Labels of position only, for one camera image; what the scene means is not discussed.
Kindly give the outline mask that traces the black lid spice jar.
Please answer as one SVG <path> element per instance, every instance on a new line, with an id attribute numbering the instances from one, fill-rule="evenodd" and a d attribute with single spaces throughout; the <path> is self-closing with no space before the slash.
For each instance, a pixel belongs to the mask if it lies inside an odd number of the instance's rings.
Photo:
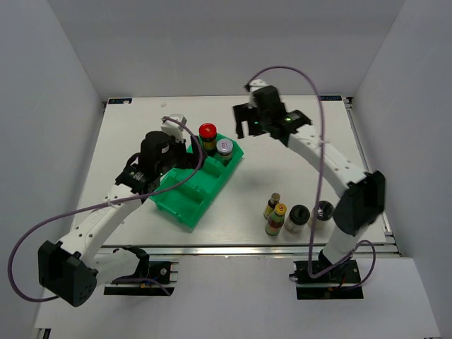
<path id="1" fill-rule="evenodd" d="M 292 233 L 300 233 L 310 218 L 310 211 L 304 205 L 295 205 L 291 208 L 289 215 L 285 221 L 285 229 Z"/>

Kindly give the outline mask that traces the yellow label brown bottle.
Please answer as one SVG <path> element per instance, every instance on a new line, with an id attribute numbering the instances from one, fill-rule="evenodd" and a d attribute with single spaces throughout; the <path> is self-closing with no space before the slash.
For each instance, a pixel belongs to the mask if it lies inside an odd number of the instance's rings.
<path id="1" fill-rule="evenodd" d="M 263 216 L 265 219 L 267 219 L 270 216 L 270 214 L 274 211 L 276 205 L 279 202 L 280 194 L 277 192 L 272 193 L 263 212 Z"/>

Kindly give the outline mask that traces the green label sauce bottle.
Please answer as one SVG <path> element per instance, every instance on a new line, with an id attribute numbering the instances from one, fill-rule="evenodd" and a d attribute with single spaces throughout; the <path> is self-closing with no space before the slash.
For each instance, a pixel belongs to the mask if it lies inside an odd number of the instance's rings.
<path id="1" fill-rule="evenodd" d="M 280 233 L 280 230 L 285 222 L 286 212 L 287 206 L 284 203 L 278 203 L 275 205 L 273 211 L 267 218 L 265 231 L 268 235 L 277 236 Z"/>

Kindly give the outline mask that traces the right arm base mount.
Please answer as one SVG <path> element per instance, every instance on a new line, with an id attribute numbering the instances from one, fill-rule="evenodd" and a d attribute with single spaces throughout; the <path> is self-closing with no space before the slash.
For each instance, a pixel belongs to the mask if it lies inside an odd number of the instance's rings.
<path id="1" fill-rule="evenodd" d="M 308 274 L 308 261 L 295 261 L 289 279 L 295 283 L 298 300 L 364 299 L 359 268 L 355 260 L 334 268 L 319 278 Z"/>

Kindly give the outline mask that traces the red cap sauce bottle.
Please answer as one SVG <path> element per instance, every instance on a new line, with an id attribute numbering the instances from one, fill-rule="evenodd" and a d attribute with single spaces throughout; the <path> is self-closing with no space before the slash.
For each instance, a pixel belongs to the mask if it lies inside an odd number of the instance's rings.
<path id="1" fill-rule="evenodd" d="M 198 129 L 201 145 L 208 155 L 214 155 L 216 152 L 217 129 L 212 123 L 204 123 Z"/>

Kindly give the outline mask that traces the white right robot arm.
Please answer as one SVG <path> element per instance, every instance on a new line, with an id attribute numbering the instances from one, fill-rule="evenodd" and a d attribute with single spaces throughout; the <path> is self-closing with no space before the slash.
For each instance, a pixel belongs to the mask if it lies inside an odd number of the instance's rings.
<path id="1" fill-rule="evenodd" d="M 380 171 L 370 173 L 354 165 L 325 140 L 305 114 L 299 110 L 288 112 L 276 87 L 254 80 L 248 91 L 251 130 L 269 133 L 303 157 L 339 198 L 333 210 L 333 233 L 319 254 L 320 276 L 329 282 L 336 281 L 345 272 L 343 263 L 362 235 L 384 211 L 385 176 Z"/>

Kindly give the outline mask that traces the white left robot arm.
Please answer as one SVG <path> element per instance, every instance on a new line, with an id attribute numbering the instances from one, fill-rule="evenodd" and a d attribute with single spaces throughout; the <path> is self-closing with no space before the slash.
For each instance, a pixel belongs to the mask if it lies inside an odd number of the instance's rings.
<path id="1" fill-rule="evenodd" d="M 106 258 L 99 249 L 125 219 L 152 200 L 157 208 L 193 228 L 243 157 L 235 141 L 203 124 L 185 138 L 186 118 L 164 117 L 159 130 L 145 135 L 101 204 L 57 242 L 38 250 L 41 286 L 73 307 L 84 304 L 98 285 L 152 281 L 148 253 L 121 246 Z"/>

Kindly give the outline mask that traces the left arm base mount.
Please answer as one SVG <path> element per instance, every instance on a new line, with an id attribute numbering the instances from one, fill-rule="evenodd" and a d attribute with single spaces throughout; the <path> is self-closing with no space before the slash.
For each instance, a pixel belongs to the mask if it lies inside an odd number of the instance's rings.
<path id="1" fill-rule="evenodd" d="M 150 260 L 149 254 L 136 246 L 123 246 L 128 254 L 138 259 L 138 267 L 131 275 L 121 276 L 106 284 L 104 295 L 109 296 L 163 296 L 170 297 L 177 281 L 177 263 Z"/>

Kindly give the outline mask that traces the silver lid glass jar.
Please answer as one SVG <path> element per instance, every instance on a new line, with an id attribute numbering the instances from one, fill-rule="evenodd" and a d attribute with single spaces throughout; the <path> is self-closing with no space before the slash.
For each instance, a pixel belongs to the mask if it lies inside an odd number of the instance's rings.
<path id="1" fill-rule="evenodd" d="M 228 138 L 221 138 L 216 144 L 217 153 L 225 167 L 232 159 L 233 146 L 233 142 Z"/>

